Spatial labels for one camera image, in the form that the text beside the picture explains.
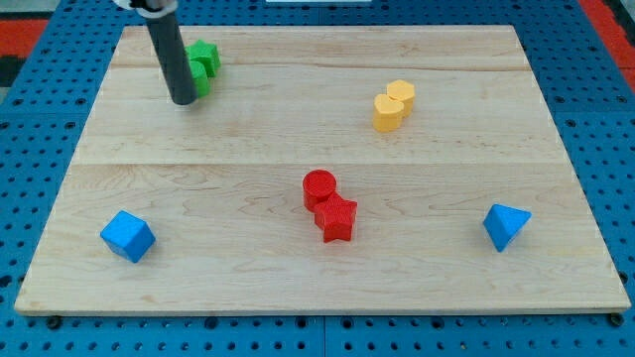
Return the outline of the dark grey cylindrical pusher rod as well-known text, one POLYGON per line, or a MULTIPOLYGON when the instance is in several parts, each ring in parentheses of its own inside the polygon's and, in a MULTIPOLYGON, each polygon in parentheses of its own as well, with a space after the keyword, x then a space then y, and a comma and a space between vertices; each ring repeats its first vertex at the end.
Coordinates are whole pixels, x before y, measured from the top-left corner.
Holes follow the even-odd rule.
POLYGON ((190 62, 174 8, 163 8, 146 18, 146 25, 172 101, 190 105, 197 100, 190 62))

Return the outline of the white round tool mount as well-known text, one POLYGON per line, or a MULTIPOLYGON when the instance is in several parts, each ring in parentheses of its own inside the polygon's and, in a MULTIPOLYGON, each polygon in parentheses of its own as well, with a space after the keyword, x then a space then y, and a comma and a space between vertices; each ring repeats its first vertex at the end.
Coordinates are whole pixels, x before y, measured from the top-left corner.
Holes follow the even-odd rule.
POLYGON ((125 10, 134 10, 144 18, 162 18, 178 9, 177 0, 113 0, 125 10))

